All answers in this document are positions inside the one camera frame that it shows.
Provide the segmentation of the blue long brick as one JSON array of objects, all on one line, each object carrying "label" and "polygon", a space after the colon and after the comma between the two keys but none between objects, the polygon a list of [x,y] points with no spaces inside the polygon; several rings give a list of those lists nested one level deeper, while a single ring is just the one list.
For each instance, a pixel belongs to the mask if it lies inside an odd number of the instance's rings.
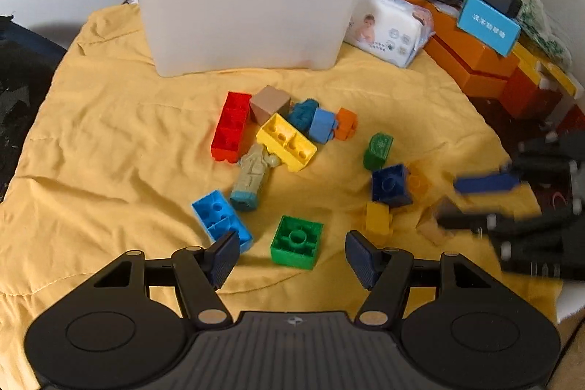
[{"label": "blue long brick", "polygon": [[253,235],[219,190],[195,200],[191,203],[191,208],[212,242],[218,241],[229,232],[235,232],[239,239],[240,253],[246,253],[253,246]]}]

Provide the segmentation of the red long brick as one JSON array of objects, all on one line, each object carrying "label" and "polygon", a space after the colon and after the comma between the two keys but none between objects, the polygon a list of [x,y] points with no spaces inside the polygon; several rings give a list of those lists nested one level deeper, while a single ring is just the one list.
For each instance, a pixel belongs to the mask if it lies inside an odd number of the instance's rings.
[{"label": "red long brick", "polygon": [[236,163],[250,147],[251,94],[227,94],[210,146],[214,160]]}]

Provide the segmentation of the yellow small brick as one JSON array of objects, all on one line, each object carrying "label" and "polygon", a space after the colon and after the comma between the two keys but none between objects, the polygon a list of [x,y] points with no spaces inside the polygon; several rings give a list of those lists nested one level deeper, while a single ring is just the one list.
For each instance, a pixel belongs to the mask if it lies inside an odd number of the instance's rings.
[{"label": "yellow small brick", "polygon": [[368,202],[366,205],[365,231],[368,235],[390,235],[392,215],[386,204]]}]

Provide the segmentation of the tan small block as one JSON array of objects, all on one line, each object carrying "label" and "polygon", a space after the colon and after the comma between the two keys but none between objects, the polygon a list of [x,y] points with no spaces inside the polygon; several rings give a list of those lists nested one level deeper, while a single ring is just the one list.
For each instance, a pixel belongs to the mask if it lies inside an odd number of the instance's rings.
[{"label": "tan small block", "polygon": [[437,216],[440,212],[450,212],[455,209],[456,205],[453,201],[443,196],[424,209],[416,225],[416,231],[434,246],[444,246],[446,242],[455,237],[455,232],[443,229],[437,222]]}]

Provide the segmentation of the orange box stack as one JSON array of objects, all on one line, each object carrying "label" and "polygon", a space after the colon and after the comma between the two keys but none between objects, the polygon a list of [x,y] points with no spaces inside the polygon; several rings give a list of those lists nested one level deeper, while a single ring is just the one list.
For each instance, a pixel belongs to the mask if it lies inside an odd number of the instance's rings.
[{"label": "orange box stack", "polygon": [[425,51],[471,98],[497,100],[517,120],[548,119],[563,100],[572,103],[565,116],[556,120],[560,130],[582,130],[584,111],[577,101],[584,85],[563,71],[544,53],[518,38],[508,56],[500,56],[488,45],[457,27],[461,10],[425,0],[405,0],[429,9],[434,36]]}]

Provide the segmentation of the dark blue square brick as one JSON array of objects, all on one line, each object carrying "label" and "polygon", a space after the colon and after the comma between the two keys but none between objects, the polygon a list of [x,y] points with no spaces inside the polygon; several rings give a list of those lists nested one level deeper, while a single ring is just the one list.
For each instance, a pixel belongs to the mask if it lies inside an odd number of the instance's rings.
[{"label": "dark blue square brick", "polygon": [[408,169],[404,164],[396,164],[372,172],[372,201],[399,208],[411,205],[408,192]]}]

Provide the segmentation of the green square brick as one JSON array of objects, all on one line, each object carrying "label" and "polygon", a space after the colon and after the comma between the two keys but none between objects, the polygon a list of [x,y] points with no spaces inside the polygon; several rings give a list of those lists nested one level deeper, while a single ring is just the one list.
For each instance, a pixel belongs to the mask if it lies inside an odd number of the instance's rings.
[{"label": "green square brick", "polygon": [[282,216],[270,246],[273,263],[312,270],[315,266],[323,225]]}]

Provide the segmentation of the green small brick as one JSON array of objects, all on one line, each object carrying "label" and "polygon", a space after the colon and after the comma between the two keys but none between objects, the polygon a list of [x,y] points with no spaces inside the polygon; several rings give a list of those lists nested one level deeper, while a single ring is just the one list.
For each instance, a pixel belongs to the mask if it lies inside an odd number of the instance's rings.
[{"label": "green small brick", "polygon": [[370,138],[364,152],[363,165],[367,170],[376,171],[384,167],[392,148],[394,138],[385,133],[376,133]]}]

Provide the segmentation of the grey toy figure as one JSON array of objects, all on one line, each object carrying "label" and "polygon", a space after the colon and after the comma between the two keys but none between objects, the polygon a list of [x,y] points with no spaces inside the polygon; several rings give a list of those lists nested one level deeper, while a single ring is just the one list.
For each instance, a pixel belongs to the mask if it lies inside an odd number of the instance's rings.
[{"label": "grey toy figure", "polygon": [[253,144],[239,159],[240,172],[230,193],[230,203],[237,211],[258,208],[260,192],[269,172],[280,165],[280,158],[270,154],[263,144]]}]

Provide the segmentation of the light blue cardboard box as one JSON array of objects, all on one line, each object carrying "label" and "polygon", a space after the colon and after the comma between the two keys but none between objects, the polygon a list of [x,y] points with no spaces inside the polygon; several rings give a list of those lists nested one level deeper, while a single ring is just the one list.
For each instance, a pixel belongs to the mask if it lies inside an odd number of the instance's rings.
[{"label": "light blue cardboard box", "polygon": [[510,54],[521,34],[521,26],[516,20],[506,17],[483,0],[463,2],[457,27],[500,56]]}]

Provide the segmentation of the orange small brick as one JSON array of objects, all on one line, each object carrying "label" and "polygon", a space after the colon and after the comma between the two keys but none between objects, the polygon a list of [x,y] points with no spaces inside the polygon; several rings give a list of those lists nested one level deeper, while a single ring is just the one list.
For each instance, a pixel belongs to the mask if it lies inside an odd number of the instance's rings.
[{"label": "orange small brick", "polygon": [[345,109],[340,108],[336,114],[337,127],[334,132],[334,137],[337,140],[349,140],[356,133],[358,126],[357,114]]}]

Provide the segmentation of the light blue small brick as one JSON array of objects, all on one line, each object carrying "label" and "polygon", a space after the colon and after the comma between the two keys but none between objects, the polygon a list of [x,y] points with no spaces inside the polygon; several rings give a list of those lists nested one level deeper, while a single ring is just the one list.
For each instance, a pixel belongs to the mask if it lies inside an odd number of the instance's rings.
[{"label": "light blue small brick", "polygon": [[337,125],[334,113],[317,108],[308,130],[308,137],[316,143],[326,144],[334,137]]}]

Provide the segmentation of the teal blue toy piece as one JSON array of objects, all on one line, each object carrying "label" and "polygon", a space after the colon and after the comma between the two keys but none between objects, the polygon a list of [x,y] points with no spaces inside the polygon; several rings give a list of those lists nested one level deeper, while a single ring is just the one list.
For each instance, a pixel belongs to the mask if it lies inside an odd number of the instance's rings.
[{"label": "teal blue toy piece", "polygon": [[287,116],[287,121],[299,132],[307,133],[318,107],[319,103],[315,99],[306,99],[295,103],[292,106],[291,113]]}]

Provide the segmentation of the wet wipes pack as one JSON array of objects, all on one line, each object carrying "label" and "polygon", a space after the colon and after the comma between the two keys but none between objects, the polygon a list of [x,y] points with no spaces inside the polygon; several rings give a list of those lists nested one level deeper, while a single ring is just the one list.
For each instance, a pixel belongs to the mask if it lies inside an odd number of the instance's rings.
[{"label": "wet wipes pack", "polygon": [[429,10],[404,0],[358,0],[344,42],[407,68],[434,34]]}]

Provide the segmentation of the dark blue chair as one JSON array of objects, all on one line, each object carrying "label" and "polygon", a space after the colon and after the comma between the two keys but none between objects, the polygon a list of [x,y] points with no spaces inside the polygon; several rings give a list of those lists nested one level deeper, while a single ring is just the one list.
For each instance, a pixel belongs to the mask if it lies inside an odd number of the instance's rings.
[{"label": "dark blue chair", "polygon": [[65,49],[1,18],[1,193],[7,192],[24,141],[46,99]]}]

